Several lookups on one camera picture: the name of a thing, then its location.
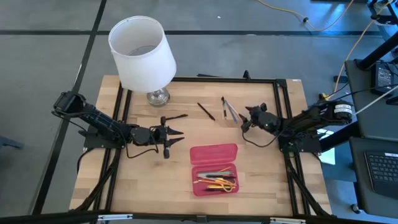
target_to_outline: lamp base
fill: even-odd
[[[161,107],[166,105],[170,100],[170,94],[166,88],[147,93],[148,103],[155,107]]]

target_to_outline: black floor stripe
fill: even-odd
[[[0,35],[91,35],[91,30],[0,30]]]
[[[97,35],[109,35],[99,30]],[[363,31],[266,31],[266,30],[165,30],[166,35],[291,35],[291,36],[347,36],[361,35]],[[366,31],[364,35],[381,36],[379,31]]]
[[[0,30],[0,35],[109,35],[109,32],[109,30]],[[165,33],[166,35],[347,36],[361,35],[362,31],[165,30]],[[366,31],[364,35],[382,36],[382,32]]]
[[[72,91],[77,93],[80,89],[81,82],[83,81],[83,76],[87,67],[88,59],[90,57],[91,50],[94,45],[94,40],[96,37],[95,32],[98,30],[98,26],[100,25],[102,15],[104,13],[106,5],[106,0],[102,0],[99,5],[98,13],[94,22],[94,26],[92,32],[90,32],[90,38],[88,39],[85,53],[83,55],[83,59],[81,60],[80,69],[78,71],[78,75],[75,80],[75,84],[73,85]],[[62,120],[60,125],[59,132],[56,134],[56,138],[54,139],[54,144],[51,149],[51,155],[49,157],[49,163],[46,167],[44,178],[40,183],[40,190],[37,194],[37,198],[35,199],[34,207],[32,210],[33,215],[41,214],[43,210],[43,206],[45,203],[45,198],[49,192],[49,188],[51,185],[52,177],[55,172],[55,168],[57,167],[58,158],[61,153],[62,144],[65,139],[65,135],[68,129],[68,121]]]

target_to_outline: lamp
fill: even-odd
[[[166,105],[170,95],[164,87],[177,66],[162,25],[150,17],[133,16],[112,28],[108,42],[122,87],[147,93],[152,106]]]

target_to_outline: yellow cable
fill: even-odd
[[[376,15],[380,14],[381,11],[383,11],[383,9],[390,4],[390,2],[386,3],[383,7],[381,7],[381,9],[379,10],[379,12],[376,13]],[[359,37],[359,39],[356,41],[356,43],[354,44],[353,48],[350,50],[350,52],[348,53],[346,59],[344,60],[347,61],[349,56],[351,55],[351,53],[353,53],[353,50],[355,49],[355,47],[358,45],[359,41],[362,39],[363,35],[365,34],[365,32],[369,29],[369,27],[373,24],[374,20],[372,19],[372,21],[369,23],[369,25],[365,28],[365,30],[362,32],[361,36]],[[337,76],[337,80],[336,80],[336,85],[335,85],[335,89],[333,90],[333,93],[331,95],[329,95],[328,97],[326,97],[326,100],[330,99],[333,95],[335,95],[336,91],[337,91],[337,87],[338,87],[338,80],[340,79],[341,74],[343,73],[343,69],[344,69],[344,62],[343,65],[341,66],[340,69],[340,73]]]
[[[263,5],[267,6],[267,7],[270,7],[271,9],[276,9],[276,10],[280,10],[280,11],[283,11],[283,12],[293,13],[293,14],[296,14],[296,15],[300,16],[300,17],[303,18],[303,19],[305,18],[305,16],[303,16],[303,15],[301,15],[300,13],[295,12],[295,11],[293,11],[293,10],[282,9],[282,8],[279,8],[279,7],[274,7],[274,6],[271,6],[271,5],[265,3],[265,2],[263,2],[263,1],[261,1],[261,0],[258,0],[258,1],[259,1],[259,3],[261,3],[261,4],[263,4]],[[346,13],[346,11],[348,10],[348,8],[351,6],[351,4],[352,4],[353,2],[354,2],[354,0],[351,0],[351,2],[349,2],[348,6],[347,6],[346,9],[344,10],[344,12],[341,13],[341,15],[340,15],[332,24],[330,24],[330,25],[329,25],[328,27],[326,27],[326,28],[317,29],[317,28],[315,28],[315,27],[311,24],[310,21],[307,21],[306,23],[307,23],[313,30],[315,30],[315,31],[324,31],[324,30],[327,30],[327,29],[331,28],[333,25],[335,25],[335,23]]]

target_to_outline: keyboard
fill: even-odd
[[[398,154],[365,152],[373,191],[398,199]]]

